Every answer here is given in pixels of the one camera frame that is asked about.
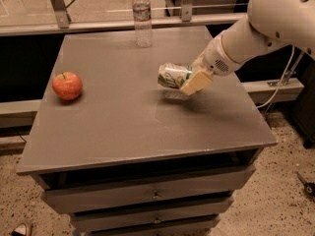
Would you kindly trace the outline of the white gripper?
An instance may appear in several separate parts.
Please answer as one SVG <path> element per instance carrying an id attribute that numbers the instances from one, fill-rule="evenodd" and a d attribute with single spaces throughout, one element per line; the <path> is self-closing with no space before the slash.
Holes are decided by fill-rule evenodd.
<path id="1" fill-rule="evenodd" d="M 207 88 L 213 82 L 213 74 L 227 76 L 237 71 L 241 65 L 227 55 L 220 33 L 209 42 L 191 67 L 194 74 L 180 88 L 180 91 L 186 95 Z"/>

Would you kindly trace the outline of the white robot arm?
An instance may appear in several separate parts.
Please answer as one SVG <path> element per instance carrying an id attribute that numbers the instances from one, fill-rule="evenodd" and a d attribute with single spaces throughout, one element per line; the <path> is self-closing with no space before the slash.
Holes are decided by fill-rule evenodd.
<path id="1" fill-rule="evenodd" d="M 315 0 L 249 0 L 247 13 L 213 38 L 192 63 L 180 91 L 205 89 L 247 61 L 292 45 L 315 59 Z"/>

